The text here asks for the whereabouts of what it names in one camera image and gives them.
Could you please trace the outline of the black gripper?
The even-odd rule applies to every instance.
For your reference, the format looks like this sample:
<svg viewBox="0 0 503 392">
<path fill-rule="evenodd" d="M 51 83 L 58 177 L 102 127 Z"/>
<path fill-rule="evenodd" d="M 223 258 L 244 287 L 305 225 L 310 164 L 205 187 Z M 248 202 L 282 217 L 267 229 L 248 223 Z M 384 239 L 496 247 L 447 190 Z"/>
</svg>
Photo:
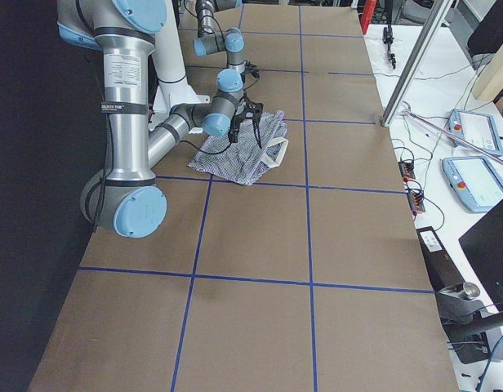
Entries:
<svg viewBox="0 0 503 392">
<path fill-rule="evenodd" d="M 242 72 L 242 79 L 245 80 L 247 75 L 251 75 L 254 79 L 259 78 L 259 68 L 251 61 L 246 61 Z"/>
<path fill-rule="evenodd" d="M 240 124 L 247 119 L 251 119 L 254 137 L 259 148 L 262 147 L 260 137 L 260 120 L 263 114 L 263 104 L 251 100 L 247 93 L 243 94 L 239 101 L 239 106 L 234 118 L 231 120 L 230 129 L 228 132 L 229 143 L 238 143 L 238 134 Z"/>
</svg>

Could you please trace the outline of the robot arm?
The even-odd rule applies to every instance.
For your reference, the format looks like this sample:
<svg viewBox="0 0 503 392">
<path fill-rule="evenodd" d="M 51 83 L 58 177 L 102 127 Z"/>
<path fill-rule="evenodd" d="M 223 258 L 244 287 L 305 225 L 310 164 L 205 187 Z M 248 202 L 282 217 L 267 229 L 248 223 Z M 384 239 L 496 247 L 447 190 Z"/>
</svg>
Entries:
<svg viewBox="0 0 503 392">
<path fill-rule="evenodd" d="M 245 41 L 241 30 L 230 27 L 224 31 L 216 19 L 219 11 L 239 8 L 241 1 L 201 0 L 195 3 L 195 18 L 198 26 L 198 37 L 193 40 L 194 52 L 199 57 L 216 53 L 226 54 L 226 67 L 237 71 L 243 82 L 246 76 L 260 78 L 260 70 L 245 59 Z"/>
<path fill-rule="evenodd" d="M 216 29 L 215 14 L 237 1 L 198 1 L 195 16 L 198 56 L 223 52 L 227 61 L 212 97 L 189 85 L 170 1 L 60 1 L 61 38 L 101 51 L 106 119 L 105 166 L 85 185 L 82 214 L 94 225 L 128 238 L 152 234 L 167 213 L 153 167 L 198 128 L 209 136 L 238 139 L 241 123 L 260 121 L 262 106 L 247 98 L 239 29 Z"/>
</svg>

